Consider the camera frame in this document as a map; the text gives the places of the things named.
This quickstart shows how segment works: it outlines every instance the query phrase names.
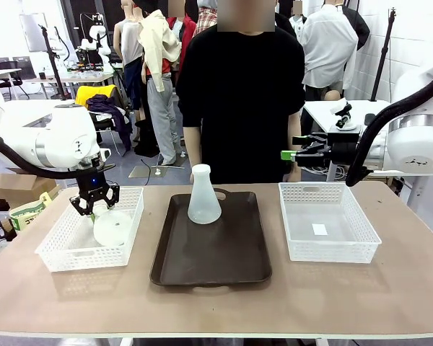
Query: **black tray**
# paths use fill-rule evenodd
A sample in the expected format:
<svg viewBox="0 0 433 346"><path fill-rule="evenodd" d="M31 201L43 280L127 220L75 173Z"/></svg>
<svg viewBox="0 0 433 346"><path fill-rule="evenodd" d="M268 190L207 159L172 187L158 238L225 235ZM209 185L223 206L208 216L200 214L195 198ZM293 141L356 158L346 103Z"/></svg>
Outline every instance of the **black tray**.
<svg viewBox="0 0 433 346"><path fill-rule="evenodd" d="M170 199L151 281L156 285L215 287L260 283L271 277L255 193L227 192L222 216L209 225L188 218L191 195Z"/></svg>

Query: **white label in basket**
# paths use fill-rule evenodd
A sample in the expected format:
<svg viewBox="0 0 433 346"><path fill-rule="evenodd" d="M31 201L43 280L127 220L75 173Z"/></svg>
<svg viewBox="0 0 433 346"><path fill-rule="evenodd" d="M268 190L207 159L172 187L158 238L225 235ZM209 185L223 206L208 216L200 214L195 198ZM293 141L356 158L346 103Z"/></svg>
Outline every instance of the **white label in basket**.
<svg viewBox="0 0 433 346"><path fill-rule="evenodd" d="M325 225L322 223L313 223L312 230L315 232L315 236L327 236L327 230L325 229Z"/></svg>

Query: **conical flask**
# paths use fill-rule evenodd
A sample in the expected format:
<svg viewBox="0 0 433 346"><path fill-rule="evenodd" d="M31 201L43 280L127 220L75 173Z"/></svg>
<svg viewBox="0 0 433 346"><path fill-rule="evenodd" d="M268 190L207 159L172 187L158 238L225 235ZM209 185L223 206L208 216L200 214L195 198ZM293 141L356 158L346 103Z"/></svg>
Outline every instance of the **conical flask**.
<svg viewBox="0 0 433 346"><path fill-rule="evenodd" d="M195 223L206 225L215 222L222 214L217 195L210 182L210 166L193 167L194 185L189 202L188 217Z"/></svg>

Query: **black pole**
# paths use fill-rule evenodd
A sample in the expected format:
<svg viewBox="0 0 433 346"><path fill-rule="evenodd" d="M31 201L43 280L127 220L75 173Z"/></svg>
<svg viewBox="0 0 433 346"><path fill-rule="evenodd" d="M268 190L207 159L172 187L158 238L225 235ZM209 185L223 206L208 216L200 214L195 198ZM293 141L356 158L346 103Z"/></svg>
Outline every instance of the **black pole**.
<svg viewBox="0 0 433 346"><path fill-rule="evenodd" d="M59 94L61 95L61 99L64 101L67 98L66 98L66 93L64 92L63 84L61 83L61 78L59 76L58 68L56 67L55 53L51 49L50 41L48 40L48 32L47 32L46 27L43 27L43 26L40 26L40 27L42 28L43 39L45 40L48 57L50 58L51 68L53 69L56 83L58 85L58 91L59 91Z"/></svg>
<svg viewBox="0 0 433 346"><path fill-rule="evenodd" d="M391 30L393 29L393 23L395 22L396 10L391 9L390 17L388 18L388 30L387 35L385 37L385 44L382 48L382 56L380 57L380 63L377 70L377 76L375 77L374 89L372 90L372 96L370 97L370 101L376 101L378 87L380 85L380 79L382 78L383 66L385 65L385 59L388 53L388 44L390 43Z"/></svg>

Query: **gray sweatpants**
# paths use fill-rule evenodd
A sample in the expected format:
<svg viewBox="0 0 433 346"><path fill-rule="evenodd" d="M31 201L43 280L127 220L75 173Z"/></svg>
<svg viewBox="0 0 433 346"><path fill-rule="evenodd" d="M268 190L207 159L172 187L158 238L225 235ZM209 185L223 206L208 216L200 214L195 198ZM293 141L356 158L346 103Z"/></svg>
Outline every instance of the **gray sweatpants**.
<svg viewBox="0 0 433 346"><path fill-rule="evenodd" d="M173 109L173 87L171 74L163 74L165 90L158 92L154 80L147 81L147 99L151 111L152 126L156 134L164 164L173 164L176 154L181 153L180 136L176 129L176 116Z"/></svg>

